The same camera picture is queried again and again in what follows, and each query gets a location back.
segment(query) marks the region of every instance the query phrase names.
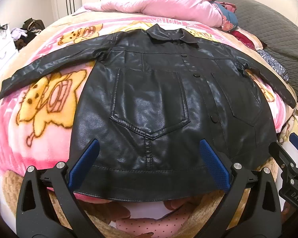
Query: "black leather jacket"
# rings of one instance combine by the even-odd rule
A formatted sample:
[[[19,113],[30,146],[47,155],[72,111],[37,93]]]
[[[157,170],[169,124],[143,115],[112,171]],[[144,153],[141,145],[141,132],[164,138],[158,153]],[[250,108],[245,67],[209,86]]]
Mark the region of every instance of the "black leather jacket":
[[[199,155],[206,139],[254,169],[276,140],[269,105],[251,69],[291,107],[266,67],[230,46],[154,25],[89,39],[37,59],[2,83],[0,99],[51,72],[97,59],[80,96],[70,157],[97,138],[100,155],[78,192],[161,201],[216,189]]]

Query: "quilted gray blanket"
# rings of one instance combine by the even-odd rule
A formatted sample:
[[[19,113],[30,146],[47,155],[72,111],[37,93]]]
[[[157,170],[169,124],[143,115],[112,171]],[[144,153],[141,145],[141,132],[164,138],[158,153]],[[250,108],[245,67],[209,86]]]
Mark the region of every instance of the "quilted gray blanket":
[[[234,3],[239,27],[267,44],[265,49],[288,71],[298,97],[298,27],[277,11],[254,0],[221,0]]]

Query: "chest pocket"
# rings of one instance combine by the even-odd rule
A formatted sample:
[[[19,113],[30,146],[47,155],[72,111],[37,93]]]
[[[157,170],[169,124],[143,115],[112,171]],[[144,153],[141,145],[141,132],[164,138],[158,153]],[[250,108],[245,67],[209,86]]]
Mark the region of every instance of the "chest pocket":
[[[261,113],[261,103],[258,97],[259,89],[253,80],[215,73],[212,73],[212,76],[225,95],[233,116],[254,126]]]
[[[110,118],[149,139],[190,122],[178,73],[118,69]]]

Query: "metal screw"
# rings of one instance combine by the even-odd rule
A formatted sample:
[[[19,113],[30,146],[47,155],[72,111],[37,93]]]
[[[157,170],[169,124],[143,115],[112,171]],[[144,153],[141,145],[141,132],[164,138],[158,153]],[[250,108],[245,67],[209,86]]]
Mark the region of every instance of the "metal screw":
[[[264,167],[264,172],[267,173],[267,174],[269,174],[270,173],[270,169],[267,168],[267,167]]]
[[[242,168],[242,165],[240,163],[235,163],[234,164],[234,168],[241,169]]]
[[[28,172],[31,173],[31,172],[33,172],[33,171],[34,171],[34,166],[29,166],[29,167],[28,167]]]
[[[58,162],[56,164],[56,167],[59,168],[59,169],[63,168],[64,166],[65,166],[65,163],[64,162]]]

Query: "black button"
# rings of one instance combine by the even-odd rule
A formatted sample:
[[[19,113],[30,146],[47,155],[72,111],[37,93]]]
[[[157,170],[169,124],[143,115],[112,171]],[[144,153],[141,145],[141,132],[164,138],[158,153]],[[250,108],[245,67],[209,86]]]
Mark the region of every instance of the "black button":
[[[218,115],[217,114],[211,115],[211,120],[212,120],[212,122],[217,123],[219,121]]]

